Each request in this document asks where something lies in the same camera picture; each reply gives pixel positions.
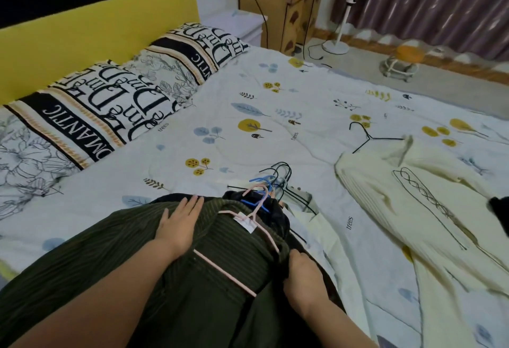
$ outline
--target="small plastic stool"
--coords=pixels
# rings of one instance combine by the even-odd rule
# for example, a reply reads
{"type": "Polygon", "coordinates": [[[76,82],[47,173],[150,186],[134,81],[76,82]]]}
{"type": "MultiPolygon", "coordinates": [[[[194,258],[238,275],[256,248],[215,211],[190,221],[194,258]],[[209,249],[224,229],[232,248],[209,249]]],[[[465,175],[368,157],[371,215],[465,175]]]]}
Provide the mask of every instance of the small plastic stool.
{"type": "Polygon", "coordinates": [[[406,82],[409,82],[413,75],[417,73],[419,63],[424,60],[424,55],[425,53],[417,47],[400,45],[396,49],[395,55],[390,56],[387,60],[385,60],[385,70],[383,71],[383,75],[385,77],[389,77],[391,73],[397,73],[402,75],[406,82]],[[405,65],[402,68],[395,68],[399,61],[408,63],[408,65],[405,65]]]}

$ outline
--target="wooden nightstand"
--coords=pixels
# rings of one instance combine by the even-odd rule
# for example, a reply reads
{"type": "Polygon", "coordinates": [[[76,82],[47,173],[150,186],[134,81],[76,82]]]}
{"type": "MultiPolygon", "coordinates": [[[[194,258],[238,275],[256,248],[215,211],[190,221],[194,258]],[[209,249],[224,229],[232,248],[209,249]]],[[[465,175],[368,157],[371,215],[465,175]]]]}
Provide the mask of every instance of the wooden nightstand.
{"type": "MultiPolygon", "coordinates": [[[[320,0],[258,0],[264,15],[267,16],[269,28],[269,49],[291,55],[296,43],[304,42],[304,35],[308,24],[311,7],[311,21],[309,23],[309,40],[315,30],[315,21],[320,6],[320,0]]],[[[255,0],[240,0],[239,9],[260,14],[255,0]]],[[[262,47],[266,47],[266,30],[263,26],[262,47]]]]}

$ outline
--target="pink hanger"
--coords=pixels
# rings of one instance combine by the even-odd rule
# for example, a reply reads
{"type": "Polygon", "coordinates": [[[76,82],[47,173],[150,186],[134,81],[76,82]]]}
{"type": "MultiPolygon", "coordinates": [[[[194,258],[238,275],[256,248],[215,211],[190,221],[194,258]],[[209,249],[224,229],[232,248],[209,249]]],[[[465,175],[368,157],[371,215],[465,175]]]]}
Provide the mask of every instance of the pink hanger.
{"type": "MultiPolygon", "coordinates": [[[[262,226],[260,225],[257,221],[256,221],[256,213],[258,212],[258,210],[262,207],[264,201],[267,199],[267,197],[269,196],[269,190],[267,189],[267,187],[265,186],[265,184],[255,184],[254,186],[252,186],[251,188],[247,189],[244,194],[242,194],[242,196],[244,197],[247,193],[249,193],[249,191],[251,191],[254,187],[263,187],[263,189],[265,190],[265,194],[263,196],[263,198],[260,200],[260,202],[258,202],[258,205],[256,206],[256,208],[253,210],[253,212],[247,216],[245,215],[242,215],[240,213],[234,213],[233,211],[231,210],[221,210],[219,211],[218,214],[231,214],[237,218],[240,218],[244,221],[253,221],[254,224],[256,224],[256,226],[261,229],[265,235],[269,238],[272,246],[274,247],[274,249],[276,249],[276,251],[279,253],[279,248],[277,247],[276,245],[276,242],[274,242],[274,239],[272,238],[272,236],[270,235],[270,233],[262,226]]],[[[251,296],[253,297],[256,297],[256,293],[253,292],[251,289],[249,289],[247,286],[245,286],[242,282],[240,282],[239,280],[237,280],[235,277],[233,277],[230,273],[226,272],[225,270],[223,270],[222,268],[220,268],[218,265],[216,265],[215,263],[213,263],[212,261],[210,261],[206,256],[204,256],[203,254],[201,254],[198,250],[194,249],[193,252],[198,255],[200,258],[202,258],[204,261],[206,261],[207,263],[209,263],[211,266],[213,266],[213,268],[216,268],[217,270],[219,270],[222,274],[224,274],[227,278],[229,278],[230,280],[232,280],[233,282],[235,282],[239,287],[241,287],[242,289],[244,289],[246,292],[248,292],[249,294],[251,294],[251,296]]]]}

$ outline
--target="clothing tag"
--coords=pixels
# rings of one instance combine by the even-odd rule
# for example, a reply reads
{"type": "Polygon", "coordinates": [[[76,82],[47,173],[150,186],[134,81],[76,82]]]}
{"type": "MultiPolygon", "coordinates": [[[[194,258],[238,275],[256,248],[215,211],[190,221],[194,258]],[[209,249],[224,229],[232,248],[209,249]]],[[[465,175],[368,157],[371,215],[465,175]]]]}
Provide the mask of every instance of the clothing tag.
{"type": "Polygon", "coordinates": [[[240,225],[246,229],[247,231],[249,231],[249,234],[251,234],[255,229],[256,229],[256,225],[253,223],[253,221],[251,221],[251,219],[249,220],[245,220],[244,217],[245,217],[245,214],[243,212],[239,212],[239,214],[242,216],[242,217],[233,217],[234,220],[236,220],[238,223],[240,223],[240,225]]]}

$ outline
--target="cream sweater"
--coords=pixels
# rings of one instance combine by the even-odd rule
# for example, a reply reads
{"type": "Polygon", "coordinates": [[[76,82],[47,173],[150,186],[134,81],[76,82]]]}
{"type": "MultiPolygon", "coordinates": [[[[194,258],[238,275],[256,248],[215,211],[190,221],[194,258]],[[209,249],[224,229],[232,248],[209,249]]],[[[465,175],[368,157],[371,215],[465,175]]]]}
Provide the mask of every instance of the cream sweater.
{"type": "Polygon", "coordinates": [[[487,209],[490,187],[452,153],[412,137],[344,153],[336,176],[355,200],[412,250],[426,348],[475,348],[453,277],[509,294],[509,241],[487,209]]]}

